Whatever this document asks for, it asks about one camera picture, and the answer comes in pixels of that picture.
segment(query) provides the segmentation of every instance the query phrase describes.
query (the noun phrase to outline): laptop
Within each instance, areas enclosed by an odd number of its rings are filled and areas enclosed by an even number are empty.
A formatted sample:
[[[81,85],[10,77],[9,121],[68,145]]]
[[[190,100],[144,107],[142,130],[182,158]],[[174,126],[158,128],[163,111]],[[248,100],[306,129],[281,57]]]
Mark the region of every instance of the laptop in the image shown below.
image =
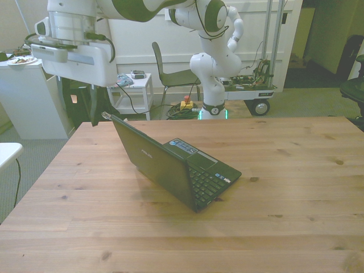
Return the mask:
[[[194,212],[206,208],[241,172],[176,138],[160,144],[111,115],[130,161]]]

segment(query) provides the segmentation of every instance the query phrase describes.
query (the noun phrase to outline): wire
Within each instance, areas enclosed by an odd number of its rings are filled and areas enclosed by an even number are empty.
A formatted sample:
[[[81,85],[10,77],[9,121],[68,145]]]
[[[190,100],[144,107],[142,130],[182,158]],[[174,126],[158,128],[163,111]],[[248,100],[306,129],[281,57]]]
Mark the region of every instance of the wire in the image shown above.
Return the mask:
[[[202,28],[204,29],[205,33],[206,33],[208,36],[210,36],[211,38],[213,38],[213,39],[217,39],[217,38],[222,37],[222,36],[225,34],[226,30],[228,30],[229,26],[225,26],[225,27],[224,27],[224,30],[223,30],[222,32],[220,32],[219,34],[217,34],[217,35],[211,35],[211,34],[209,34],[209,33],[207,32],[207,30],[206,30],[205,26],[204,26],[204,23],[202,22],[201,15],[200,15],[200,12],[199,12],[199,10],[198,10],[198,6],[197,6],[197,0],[195,0],[195,6],[196,6],[196,11],[197,11],[198,18],[199,18],[199,20],[200,20],[200,23],[201,23]],[[203,39],[213,40],[213,39],[208,39],[208,38],[202,37],[201,35],[199,35],[199,36],[200,36],[201,38],[203,38]]]
[[[125,95],[127,95],[127,96],[128,96],[128,98],[129,98],[129,100],[130,100],[131,108],[133,109],[133,111],[134,111],[136,114],[145,114],[145,113],[148,113],[148,112],[150,112],[150,111],[152,111],[152,110],[154,110],[154,109],[157,109],[157,108],[159,108],[159,107],[162,107],[162,106],[174,106],[174,105],[170,105],[170,104],[161,104],[161,105],[158,105],[157,107],[154,107],[153,109],[150,109],[150,110],[148,110],[148,111],[145,111],[145,112],[141,112],[141,113],[139,113],[139,112],[137,112],[137,111],[135,110],[134,105],[133,105],[133,101],[131,100],[131,97],[129,96],[129,94],[128,94],[128,93],[126,93],[126,91],[124,90],[124,88],[123,88],[123,87],[121,87],[118,83],[116,83],[116,84],[118,85],[118,87],[120,87],[120,89],[121,89],[121,90],[123,90],[123,92],[125,93]]]
[[[15,195],[15,202],[14,202],[14,207],[16,206],[16,202],[18,200],[18,193],[19,193],[19,187],[20,187],[20,178],[22,178],[22,172],[20,171],[20,164],[19,164],[19,160],[16,159],[16,162],[18,164],[18,170],[19,170],[19,181],[18,181],[18,187],[16,189],[16,195]]]
[[[29,34],[28,36],[25,37],[25,40],[28,40],[30,37],[33,37],[35,35],[36,35],[36,33]]]
[[[191,97],[192,89],[198,82],[198,78],[191,86],[191,89],[188,94],[188,99]],[[192,111],[192,109],[186,109],[187,104],[181,109],[181,104],[173,105],[168,111],[166,116],[167,119],[176,120],[176,119],[193,119],[198,116],[198,112]]]
[[[115,59],[115,46],[114,43],[107,37],[105,37],[105,40],[108,41],[113,49],[113,54],[111,56],[111,60],[109,61],[110,63]]]
[[[86,32],[85,36],[86,36],[86,39],[90,39],[90,40],[108,41],[113,49],[113,53],[111,54],[111,60],[109,62],[111,63],[115,59],[115,46],[114,46],[114,43],[109,38],[107,38],[103,34],[96,34],[96,33],[92,33],[92,32]]]
[[[262,45],[262,43],[263,43],[263,41],[261,41],[261,43],[259,44],[259,47],[257,48],[257,52],[255,53],[255,57],[254,57],[253,64],[251,66],[244,67],[241,70],[246,69],[246,68],[252,68],[253,67],[253,65],[255,64],[255,61],[257,60],[258,50],[259,50],[260,46]]]

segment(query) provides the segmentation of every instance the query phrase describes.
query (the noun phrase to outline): black chair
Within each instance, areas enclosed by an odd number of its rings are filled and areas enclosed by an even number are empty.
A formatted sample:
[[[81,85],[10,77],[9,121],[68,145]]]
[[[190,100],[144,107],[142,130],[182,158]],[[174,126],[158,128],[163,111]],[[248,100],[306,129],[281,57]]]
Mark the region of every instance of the black chair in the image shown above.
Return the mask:
[[[197,87],[197,100],[201,100],[200,87],[201,81],[198,77],[193,74],[193,72],[189,70],[183,70],[175,73],[166,74],[163,71],[163,62],[162,62],[162,54],[160,53],[160,48],[157,42],[152,43],[152,48],[154,51],[154,55],[157,61],[159,78],[162,84],[164,85],[162,104],[164,104],[164,100],[166,98],[167,89],[170,87],[176,86],[191,86],[195,85]]]
[[[364,131],[364,55],[358,56],[356,61],[361,63],[359,77],[345,81],[341,84],[340,92],[344,98],[349,98],[358,104],[361,117],[349,120]]]

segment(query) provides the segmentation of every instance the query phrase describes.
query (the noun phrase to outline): laptop logo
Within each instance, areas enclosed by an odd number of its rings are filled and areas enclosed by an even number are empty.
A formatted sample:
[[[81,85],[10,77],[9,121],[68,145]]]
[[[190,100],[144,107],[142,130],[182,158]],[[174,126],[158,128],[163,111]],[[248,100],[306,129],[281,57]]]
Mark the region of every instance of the laptop logo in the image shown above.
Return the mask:
[[[148,154],[147,152],[145,152],[145,150],[142,149],[142,152],[143,152],[143,154],[149,156],[150,158],[153,158],[153,156],[151,156],[150,154]]]

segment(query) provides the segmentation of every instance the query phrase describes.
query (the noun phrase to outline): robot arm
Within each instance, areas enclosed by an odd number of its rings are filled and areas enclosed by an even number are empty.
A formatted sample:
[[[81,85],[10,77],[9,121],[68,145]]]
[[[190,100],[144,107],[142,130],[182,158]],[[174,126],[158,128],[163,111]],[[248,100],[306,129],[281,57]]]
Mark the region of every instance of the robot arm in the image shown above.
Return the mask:
[[[36,24],[40,43],[32,44],[35,57],[43,59],[47,73],[88,82],[113,85],[116,63],[107,44],[95,35],[96,17],[146,22],[168,8],[179,26],[197,30],[203,53],[193,55],[190,67],[204,88],[202,118],[224,118],[225,89],[216,77],[236,76],[241,60],[234,51],[243,33],[243,23],[234,7],[221,0],[48,0],[49,17]],[[229,17],[233,36],[226,41]]]

